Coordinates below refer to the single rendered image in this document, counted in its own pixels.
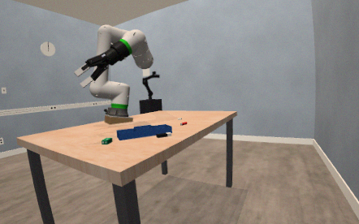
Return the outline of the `blue rack of bins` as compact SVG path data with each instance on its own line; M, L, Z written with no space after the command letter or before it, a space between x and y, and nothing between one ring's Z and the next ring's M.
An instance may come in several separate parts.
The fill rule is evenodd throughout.
M144 125L129 129L118 130L117 134L119 140L130 140L147 136L156 136L156 134L167 132L172 133L172 126L163 124L156 126Z

